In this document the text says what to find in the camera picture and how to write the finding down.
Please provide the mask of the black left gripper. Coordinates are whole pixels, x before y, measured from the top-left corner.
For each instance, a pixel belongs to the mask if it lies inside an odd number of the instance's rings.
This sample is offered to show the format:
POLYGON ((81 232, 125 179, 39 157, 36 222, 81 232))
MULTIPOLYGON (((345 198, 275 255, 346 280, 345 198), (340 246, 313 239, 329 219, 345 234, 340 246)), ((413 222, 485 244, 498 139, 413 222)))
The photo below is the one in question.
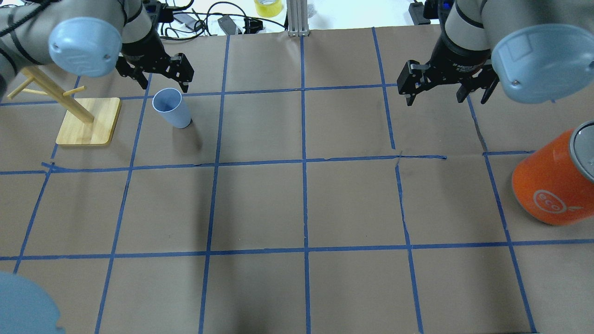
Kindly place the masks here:
POLYGON ((160 74, 176 81, 183 93, 187 93, 193 81, 194 69, 184 53, 170 56, 159 35, 146 35, 129 44, 122 44, 116 70, 122 77, 129 77, 143 90, 148 87, 145 73, 160 74))

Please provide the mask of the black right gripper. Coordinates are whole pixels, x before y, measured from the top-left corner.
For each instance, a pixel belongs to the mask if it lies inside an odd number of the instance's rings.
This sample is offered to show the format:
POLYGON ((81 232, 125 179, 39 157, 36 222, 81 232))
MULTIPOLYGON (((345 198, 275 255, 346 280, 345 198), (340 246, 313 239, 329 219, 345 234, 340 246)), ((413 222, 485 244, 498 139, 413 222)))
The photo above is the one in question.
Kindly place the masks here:
POLYGON ((488 63, 490 50, 474 51, 440 37, 430 59, 422 64, 408 60, 397 79, 400 95, 412 106, 416 95, 437 85, 461 84, 456 99, 462 103, 470 93, 483 89, 481 104, 486 104, 499 83, 498 74, 488 63))

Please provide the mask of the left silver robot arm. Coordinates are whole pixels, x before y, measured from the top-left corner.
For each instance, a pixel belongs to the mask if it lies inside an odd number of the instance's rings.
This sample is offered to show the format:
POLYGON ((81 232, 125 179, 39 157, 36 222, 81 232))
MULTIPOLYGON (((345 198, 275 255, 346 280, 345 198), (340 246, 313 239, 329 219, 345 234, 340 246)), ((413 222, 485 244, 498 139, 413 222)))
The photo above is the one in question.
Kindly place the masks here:
POLYGON ((76 76, 117 71, 143 89, 146 74, 176 81, 187 92, 194 69, 170 56, 142 0, 41 0, 1 9, 0 89, 4 95, 27 66, 55 64, 76 76))

